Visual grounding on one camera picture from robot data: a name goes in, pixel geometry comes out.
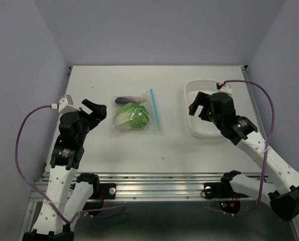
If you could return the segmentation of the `clear zip top bag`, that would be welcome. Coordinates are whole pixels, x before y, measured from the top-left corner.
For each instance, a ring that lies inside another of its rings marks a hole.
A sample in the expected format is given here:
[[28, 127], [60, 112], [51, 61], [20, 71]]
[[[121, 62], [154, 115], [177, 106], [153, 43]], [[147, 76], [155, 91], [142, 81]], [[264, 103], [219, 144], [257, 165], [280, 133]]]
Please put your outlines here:
[[115, 96], [113, 105], [115, 132], [142, 131], [155, 134], [162, 131], [153, 89], [141, 95]]

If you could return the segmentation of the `white perforated basket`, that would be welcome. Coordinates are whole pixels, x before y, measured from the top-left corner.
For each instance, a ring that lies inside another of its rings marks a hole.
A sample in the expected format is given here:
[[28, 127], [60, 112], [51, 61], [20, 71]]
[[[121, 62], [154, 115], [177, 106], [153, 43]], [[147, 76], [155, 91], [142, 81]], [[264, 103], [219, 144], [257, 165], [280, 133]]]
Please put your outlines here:
[[[186, 83], [183, 88], [186, 112], [189, 112], [188, 108], [193, 103], [199, 91], [206, 94], [217, 93], [217, 83], [219, 82], [214, 79], [197, 79]], [[187, 122], [191, 133], [197, 138], [222, 138], [221, 132], [213, 123], [199, 118], [198, 115], [201, 110], [202, 107], [199, 106], [194, 116], [187, 115]]]

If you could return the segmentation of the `aluminium mounting rail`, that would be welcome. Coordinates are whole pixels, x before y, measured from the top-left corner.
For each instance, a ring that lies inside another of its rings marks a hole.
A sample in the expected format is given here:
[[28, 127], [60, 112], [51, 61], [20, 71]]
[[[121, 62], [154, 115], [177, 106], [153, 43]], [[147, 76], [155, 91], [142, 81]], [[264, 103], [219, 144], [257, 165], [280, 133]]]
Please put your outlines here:
[[223, 173], [99, 173], [101, 184], [115, 183], [111, 202], [195, 202], [205, 183], [220, 182]]

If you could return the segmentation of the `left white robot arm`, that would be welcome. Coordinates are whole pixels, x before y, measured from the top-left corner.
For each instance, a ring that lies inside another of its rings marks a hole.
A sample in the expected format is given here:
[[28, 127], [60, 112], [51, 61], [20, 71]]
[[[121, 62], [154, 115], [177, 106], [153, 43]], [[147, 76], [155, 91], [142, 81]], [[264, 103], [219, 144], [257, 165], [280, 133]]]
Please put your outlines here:
[[82, 104], [90, 113], [75, 107], [69, 95], [48, 105], [60, 114], [60, 134], [51, 154], [47, 190], [42, 191], [27, 182], [44, 200], [32, 230], [24, 233], [23, 240], [73, 240], [74, 227], [86, 201], [100, 193], [96, 174], [82, 173], [77, 177], [77, 183], [72, 184], [84, 154], [87, 134], [107, 117], [105, 105], [87, 99]]

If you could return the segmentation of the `fake green lettuce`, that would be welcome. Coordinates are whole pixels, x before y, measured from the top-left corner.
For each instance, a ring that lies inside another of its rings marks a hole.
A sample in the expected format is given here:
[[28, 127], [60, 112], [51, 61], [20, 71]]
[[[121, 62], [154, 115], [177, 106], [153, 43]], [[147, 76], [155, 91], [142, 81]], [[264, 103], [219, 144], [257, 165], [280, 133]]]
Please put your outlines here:
[[119, 130], [143, 129], [149, 122], [149, 113], [140, 103], [122, 106], [115, 117], [115, 127]]

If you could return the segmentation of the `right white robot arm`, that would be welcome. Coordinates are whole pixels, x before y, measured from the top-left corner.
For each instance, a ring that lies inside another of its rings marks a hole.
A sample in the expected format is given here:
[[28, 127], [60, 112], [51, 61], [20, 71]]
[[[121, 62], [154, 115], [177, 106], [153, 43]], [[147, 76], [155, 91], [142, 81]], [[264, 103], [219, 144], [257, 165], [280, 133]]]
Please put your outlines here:
[[258, 180], [239, 171], [227, 172], [219, 182], [204, 185], [202, 196], [206, 199], [255, 198], [258, 204], [270, 206], [282, 220], [293, 220], [299, 214], [299, 172], [269, 146], [251, 120], [236, 114], [228, 94], [199, 92], [189, 106], [189, 115], [194, 115], [200, 106], [199, 118], [213, 123], [223, 137], [261, 168]]

